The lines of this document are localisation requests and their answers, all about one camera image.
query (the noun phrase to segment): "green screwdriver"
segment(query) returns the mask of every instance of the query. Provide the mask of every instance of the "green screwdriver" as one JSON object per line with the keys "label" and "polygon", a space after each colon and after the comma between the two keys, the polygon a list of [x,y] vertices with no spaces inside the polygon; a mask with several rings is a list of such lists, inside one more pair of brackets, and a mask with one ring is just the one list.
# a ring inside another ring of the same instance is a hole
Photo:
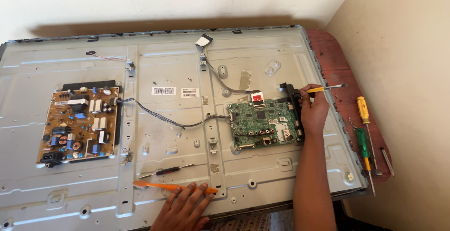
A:
{"label": "green screwdriver", "polygon": [[364,128],[358,128],[356,130],[356,136],[358,138],[358,145],[361,149],[361,157],[364,157],[364,162],[366,164],[366,169],[368,171],[368,177],[370,178],[370,186],[375,197],[374,181],[372,181],[372,175],[370,174],[370,164],[368,163],[368,158],[370,157],[370,152],[367,150],[367,145],[365,143],[365,130]]}

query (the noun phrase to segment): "screw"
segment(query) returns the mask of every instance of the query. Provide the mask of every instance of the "screw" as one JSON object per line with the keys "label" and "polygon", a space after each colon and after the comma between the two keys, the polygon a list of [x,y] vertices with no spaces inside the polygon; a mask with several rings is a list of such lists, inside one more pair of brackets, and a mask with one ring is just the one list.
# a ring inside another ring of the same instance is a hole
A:
{"label": "screw", "polygon": [[353,181],[353,179],[355,178],[352,174],[350,174],[350,173],[345,173],[345,177],[348,179],[348,180],[350,180],[350,181]]}

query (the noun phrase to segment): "human hand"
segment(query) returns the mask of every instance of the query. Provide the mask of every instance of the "human hand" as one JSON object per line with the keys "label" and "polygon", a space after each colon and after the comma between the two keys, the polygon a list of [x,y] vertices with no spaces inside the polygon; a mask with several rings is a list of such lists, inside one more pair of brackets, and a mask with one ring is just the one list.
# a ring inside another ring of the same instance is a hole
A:
{"label": "human hand", "polygon": [[[199,198],[203,195],[206,188],[208,188],[208,184],[203,183],[200,185],[183,206],[189,193],[191,193],[195,186],[195,183],[188,185],[182,193],[180,193],[181,187],[173,190],[169,197],[167,197],[166,203],[162,206],[161,212],[156,217],[150,231],[200,231],[206,222],[209,221],[208,217],[200,216],[209,203],[211,203],[214,194],[207,194],[194,211],[192,211]],[[178,193],[180,195],[172,206]]]}
{"label": "human hand", "polygon": [[308,135],[323,137],[323,127],[327,119],[328,109],[330,105],[323,91],[307,93],[309,89],[322,87],[317,84],[308,84],[299,89],[301,100],[298,102],[302,104],[301,107],[301,124],[305,130],[305,137]]}

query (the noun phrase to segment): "white wall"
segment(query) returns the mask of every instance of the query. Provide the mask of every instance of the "white wall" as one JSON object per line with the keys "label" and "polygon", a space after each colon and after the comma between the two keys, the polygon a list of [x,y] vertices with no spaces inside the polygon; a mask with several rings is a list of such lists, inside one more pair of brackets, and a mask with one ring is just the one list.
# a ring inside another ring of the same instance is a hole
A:
{"label": "white wall", "polygon": [[396,231],[450,230],[450,0],[345,0],[339,41],[389,147],[395,178],[348,200]]}
{"label": "white wall", "polygon": [[[324,28],[342,2],[344,0],[3,0],[0,42],[46,35],[55,37],[159,28],[173,30],[202,28],[205,25],[210,28],[238,27],[234,26],[236,24],[247,27],[300,23],[307,27]],[[169,19],[221,20],[211,23],[165,21]],[[147,20],[158,21],[126,23]],[[117,21],[123,22],[106,27],[79,25]]]}

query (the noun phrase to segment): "power supply board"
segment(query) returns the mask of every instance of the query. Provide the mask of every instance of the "power supply board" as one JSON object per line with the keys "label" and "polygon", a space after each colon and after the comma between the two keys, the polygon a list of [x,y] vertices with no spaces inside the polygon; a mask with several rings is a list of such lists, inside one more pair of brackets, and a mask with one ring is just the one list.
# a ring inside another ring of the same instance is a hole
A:
{"label": "power supply board", "polygon": [[119,87],[54,92],[37,164],[108,158],[114,154]]}
{"label": "power supply board", "polygon": [[293,105],[286,99],[265,100],[264,104],[229,104],[235,150],[298,143],[301,126]]}

